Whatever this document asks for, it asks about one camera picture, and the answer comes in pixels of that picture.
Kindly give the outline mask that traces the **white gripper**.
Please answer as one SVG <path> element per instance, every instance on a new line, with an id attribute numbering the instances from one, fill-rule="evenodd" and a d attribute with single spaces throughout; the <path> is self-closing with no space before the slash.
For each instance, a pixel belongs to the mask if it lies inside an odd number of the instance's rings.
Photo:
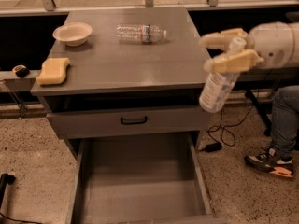
<path id="1" fill-rule="evenodd" d="M 228 51 L 234 37 L 246 38 L 242 28 L 205 34 L 200 44 L 207 49 Z M 249 31 L 249 47 L 240 52 L 226 52 L 208 59 L 204 69 L 209 73 L 242 73 L 253 67 L 260 69 L 294 67 L 294 24 L 271 22 Z"/>

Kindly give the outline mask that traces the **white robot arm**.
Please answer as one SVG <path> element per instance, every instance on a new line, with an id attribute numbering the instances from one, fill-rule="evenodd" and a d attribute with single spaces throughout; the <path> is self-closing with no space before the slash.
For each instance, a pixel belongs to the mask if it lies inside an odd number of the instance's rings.
<path id="1" fill-rule="evenodd" d="M 249 32 L 234 28 L 204 35 L 201 46 L 222 54 L 204 62 L 209 73 L 242 73 L 252 68 L 297 67 L 299 63 L 299 23 L 271 22 Z"/>

